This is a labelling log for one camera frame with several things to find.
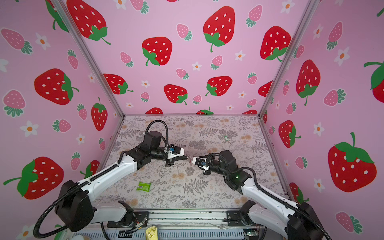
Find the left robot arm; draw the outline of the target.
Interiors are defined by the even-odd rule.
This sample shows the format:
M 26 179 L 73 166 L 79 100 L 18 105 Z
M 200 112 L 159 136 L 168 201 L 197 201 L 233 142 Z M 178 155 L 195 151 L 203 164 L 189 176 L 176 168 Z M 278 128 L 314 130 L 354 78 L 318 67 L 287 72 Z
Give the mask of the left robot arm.
M 147 128 L 143 142 L 122 152 L 113 165 L 77 183 L 72 180 L 64 183 L 58 199 L 37 220 L 33 230 L 34 237 L 43 239 L 66 229 L 78 232 L 91 224 L 133 219 L 134 211 L 125 202 L 107 207 L 95 207 L 93 202 L 109 187 L 149 164 L 151 160 L 165 161 L 166 166 L 170 167 L 176 161 L 188 160 L 188 157 L 183 148 L 169 143 L 169 132 L 163 136 L 160 132 Z M 51 211 L 55 211 L 64 226 L 49 233 L 41 233 L 40 227 Z

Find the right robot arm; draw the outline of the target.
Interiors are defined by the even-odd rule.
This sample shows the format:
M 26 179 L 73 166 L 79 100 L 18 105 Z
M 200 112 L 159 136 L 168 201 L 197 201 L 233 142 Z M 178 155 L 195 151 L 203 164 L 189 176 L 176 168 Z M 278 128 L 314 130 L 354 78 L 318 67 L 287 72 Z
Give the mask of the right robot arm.
M 262 225 L 287 240 L 331 239 L 311 205 L 298 204 L 260 185 L 255 170 L 238 167 L 232 152 L 193 157 L 192 162 L 203 170 L 204 175 L 222 175 L 232 190 L 254 202 L 247 212 L 252 223 Z

